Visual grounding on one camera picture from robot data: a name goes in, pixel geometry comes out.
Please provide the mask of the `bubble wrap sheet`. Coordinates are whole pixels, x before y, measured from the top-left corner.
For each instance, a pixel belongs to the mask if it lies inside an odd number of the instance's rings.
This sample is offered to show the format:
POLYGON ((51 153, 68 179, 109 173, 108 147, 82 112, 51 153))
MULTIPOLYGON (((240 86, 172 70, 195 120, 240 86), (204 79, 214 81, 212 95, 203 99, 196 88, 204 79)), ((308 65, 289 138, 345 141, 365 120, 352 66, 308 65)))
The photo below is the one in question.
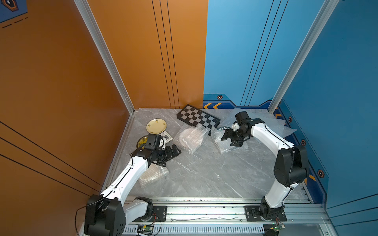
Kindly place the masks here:
POLYGON ((281 119, 277 119, 274 117, 273 114, 270 114, 268 112, 259 112, 258 117, 262 119, 267 127, 274 131, 277 135, 285 138, 291 134, 293 134, 297 129, 289 128, 286 126, 286 122, 281 119))

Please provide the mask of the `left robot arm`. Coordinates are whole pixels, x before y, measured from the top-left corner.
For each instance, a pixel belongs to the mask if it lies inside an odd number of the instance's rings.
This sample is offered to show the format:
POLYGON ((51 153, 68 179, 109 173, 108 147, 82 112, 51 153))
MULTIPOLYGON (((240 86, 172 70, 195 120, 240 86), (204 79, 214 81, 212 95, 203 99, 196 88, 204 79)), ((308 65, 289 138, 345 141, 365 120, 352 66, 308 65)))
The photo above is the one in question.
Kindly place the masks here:
POLYGON ((166 163, 179 156, 176 145, 168 146, 161 135, 149 134, 147 142, 134 150, 130 161, 113 183, 98 195, 92 195, 86 205, 84 234, 88 236, 120 236, 131 222, 139 219, 162 222, 154 211, 153 201, 136 197, 125 204, 130 191, 151 165, 166 167, 166 163))

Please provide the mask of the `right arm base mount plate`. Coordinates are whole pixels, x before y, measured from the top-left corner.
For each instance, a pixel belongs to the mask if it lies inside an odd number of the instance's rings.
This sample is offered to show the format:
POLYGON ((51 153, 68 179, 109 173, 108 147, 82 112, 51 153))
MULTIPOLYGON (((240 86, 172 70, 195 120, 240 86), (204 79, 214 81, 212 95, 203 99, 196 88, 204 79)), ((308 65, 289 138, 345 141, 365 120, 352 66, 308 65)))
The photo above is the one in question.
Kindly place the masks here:
POLYGON ((287 217, 284 212, 284 206, 279 208, 269 208, 268 206, 244 206, 245 215, 248 222, 273 222, 277 219, 280 222, 286 222, 287 217))

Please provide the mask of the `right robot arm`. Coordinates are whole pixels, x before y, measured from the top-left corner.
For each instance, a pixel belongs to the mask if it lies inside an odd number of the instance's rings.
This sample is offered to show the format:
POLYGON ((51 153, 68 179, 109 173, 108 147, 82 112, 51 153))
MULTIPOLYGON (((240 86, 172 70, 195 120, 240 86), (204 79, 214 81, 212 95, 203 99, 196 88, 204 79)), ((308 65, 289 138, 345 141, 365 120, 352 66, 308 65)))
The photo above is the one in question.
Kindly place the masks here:
POLYGON ((265 144, 276 155, 275 181, 260 203, 256 215, 262 220, 276 220, 284 213, 284 201, 290 192, 309 177, 309 161, 304 146, 297 146, 272 131, 260 118, 252 119, 246 111, 235 115, 236 121, 226 129, 221 140, 231 140, 231 146, 241 147, 254 137, 265 144))

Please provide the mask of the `right circuit board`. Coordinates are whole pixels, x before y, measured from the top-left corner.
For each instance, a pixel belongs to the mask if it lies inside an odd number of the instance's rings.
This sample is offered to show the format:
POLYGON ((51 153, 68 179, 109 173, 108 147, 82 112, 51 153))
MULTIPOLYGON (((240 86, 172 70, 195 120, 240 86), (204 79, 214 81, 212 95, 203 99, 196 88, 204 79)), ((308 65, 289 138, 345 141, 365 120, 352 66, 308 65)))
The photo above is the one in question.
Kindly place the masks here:
POLYGON ((267 225, 264 224, 264 236, 278 236, 279 232, 285 229, 285 224, 278 224, 278 225, 267 225))

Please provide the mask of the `small square marker tile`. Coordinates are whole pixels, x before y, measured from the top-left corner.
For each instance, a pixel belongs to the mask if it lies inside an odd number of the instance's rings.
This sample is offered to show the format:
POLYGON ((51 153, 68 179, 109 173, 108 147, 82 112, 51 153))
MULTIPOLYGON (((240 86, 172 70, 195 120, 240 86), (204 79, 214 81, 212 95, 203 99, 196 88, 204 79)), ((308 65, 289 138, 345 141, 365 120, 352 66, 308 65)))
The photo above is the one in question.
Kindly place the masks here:
POLYGON ((173 140, 172 136, 166 131, 162 132, 160 135, 164 138, 166 143, 169 143, 170 141, 173 140))

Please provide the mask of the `left circuit board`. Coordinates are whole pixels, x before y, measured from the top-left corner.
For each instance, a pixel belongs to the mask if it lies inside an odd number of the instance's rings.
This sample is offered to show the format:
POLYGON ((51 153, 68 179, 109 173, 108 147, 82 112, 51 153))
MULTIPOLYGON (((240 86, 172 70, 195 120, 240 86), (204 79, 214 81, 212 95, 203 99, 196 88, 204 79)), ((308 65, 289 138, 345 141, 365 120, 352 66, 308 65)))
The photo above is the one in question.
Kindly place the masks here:
POLYGON ((152 236, 154 233, 154 225, 138 225, 136 228, 137 236, 152 236))

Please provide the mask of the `black white checkerboard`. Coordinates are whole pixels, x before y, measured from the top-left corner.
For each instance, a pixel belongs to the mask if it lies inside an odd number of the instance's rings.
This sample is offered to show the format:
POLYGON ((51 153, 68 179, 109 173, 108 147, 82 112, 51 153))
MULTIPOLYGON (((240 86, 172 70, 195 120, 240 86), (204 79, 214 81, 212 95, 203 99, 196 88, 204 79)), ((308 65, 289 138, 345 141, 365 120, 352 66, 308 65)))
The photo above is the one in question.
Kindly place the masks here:
POLYGON ((176 114, 176 118, 190 126, 203 126, 205 128, 217 128, 221 120, 192 105, 187 105, 176 114))

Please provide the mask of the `yellow black patterned plate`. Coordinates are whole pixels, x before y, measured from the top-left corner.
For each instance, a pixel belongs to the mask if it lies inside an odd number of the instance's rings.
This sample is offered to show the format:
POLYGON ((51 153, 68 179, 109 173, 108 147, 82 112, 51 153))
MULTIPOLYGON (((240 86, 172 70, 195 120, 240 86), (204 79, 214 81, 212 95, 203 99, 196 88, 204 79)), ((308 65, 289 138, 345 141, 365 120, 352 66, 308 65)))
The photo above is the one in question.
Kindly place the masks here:
POLYGON ((147 140, 148 140, 148 136, 141 137, 138 140, 136 147, 137 148, 144 148, 145 144, 147 143, 147 140))

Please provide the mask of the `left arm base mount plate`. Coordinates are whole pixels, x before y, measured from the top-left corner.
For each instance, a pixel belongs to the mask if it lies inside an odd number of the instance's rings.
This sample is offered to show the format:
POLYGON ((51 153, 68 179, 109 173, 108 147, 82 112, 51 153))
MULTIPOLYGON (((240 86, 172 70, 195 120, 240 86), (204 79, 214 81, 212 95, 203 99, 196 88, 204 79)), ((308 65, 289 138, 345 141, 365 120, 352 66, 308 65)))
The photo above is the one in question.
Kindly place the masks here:
POLYGON ((152 210, 148 210, 145 216, 139 217, 133 222, 165 222, 167 216, 167 206, 153 205, 152 210))

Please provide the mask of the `cream yellow dinner plate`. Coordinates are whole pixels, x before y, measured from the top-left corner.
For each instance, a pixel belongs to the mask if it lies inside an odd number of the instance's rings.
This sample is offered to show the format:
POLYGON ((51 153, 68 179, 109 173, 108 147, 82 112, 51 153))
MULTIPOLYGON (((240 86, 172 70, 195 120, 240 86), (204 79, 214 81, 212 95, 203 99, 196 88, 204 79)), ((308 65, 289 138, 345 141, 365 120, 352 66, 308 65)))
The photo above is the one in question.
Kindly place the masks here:
POLYGON ((146 125, 146 130, 150 134, 161 134, 167 128, 167 123, 163 119, 153 119, 146 125))

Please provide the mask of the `circuit board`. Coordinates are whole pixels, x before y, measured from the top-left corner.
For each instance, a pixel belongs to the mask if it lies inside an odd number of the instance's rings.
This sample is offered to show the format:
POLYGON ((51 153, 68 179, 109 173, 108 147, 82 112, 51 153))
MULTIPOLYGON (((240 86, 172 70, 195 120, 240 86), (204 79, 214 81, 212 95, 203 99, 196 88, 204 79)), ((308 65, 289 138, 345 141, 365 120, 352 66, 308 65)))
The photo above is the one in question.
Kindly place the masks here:
POLYGON ((154 225, 138 225, 136 228, 137 236, 152 236, 154 233, 154 225))
POLYGON ((264 224, 264 236, 278 236, 279 232, 285 229, 285 224, 278 224, 278 225, 267 225, 264 224))

